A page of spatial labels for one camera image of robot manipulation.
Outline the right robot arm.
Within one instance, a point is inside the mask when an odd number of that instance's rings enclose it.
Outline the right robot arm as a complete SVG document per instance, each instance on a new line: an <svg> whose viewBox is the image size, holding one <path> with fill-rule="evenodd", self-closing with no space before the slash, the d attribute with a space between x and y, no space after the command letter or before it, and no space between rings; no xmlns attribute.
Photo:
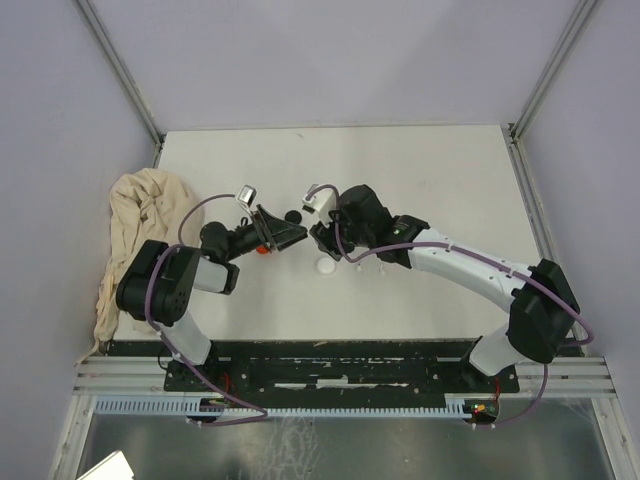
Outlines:
<svg viewBox="0 0 640 480"><path fill-rule="evenodd" d="M392 214L367 185L344 192L314 186L303 208L318 219L310 231L318 248L335 260L375 256L449 280L507 313L506 323L476 340L458 368L469 390L483 390L522 361L551 363L580 314L559 264L546 258L535 265L511 262L455 242L425 220Z"/></svg>

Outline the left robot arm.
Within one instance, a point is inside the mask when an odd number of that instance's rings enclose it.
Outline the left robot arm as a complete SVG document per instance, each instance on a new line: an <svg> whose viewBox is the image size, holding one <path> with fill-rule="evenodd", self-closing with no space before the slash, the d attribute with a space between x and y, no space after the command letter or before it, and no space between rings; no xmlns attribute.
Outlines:
<svg viewBox="0 0 640 480"><path fill-rule="evenodd" d="M307 235L299 211L277 218L257 206L233 230L217 221L204 225L198 248L147 240L119 282L116 305L147 323L175 359L189 363L186 376L191 383L201 390L212 389L220 381L221 366L209 358L211 341L188 311L192 292L229 295L240 274L235 259L259 248L283 251Z"/></svg>

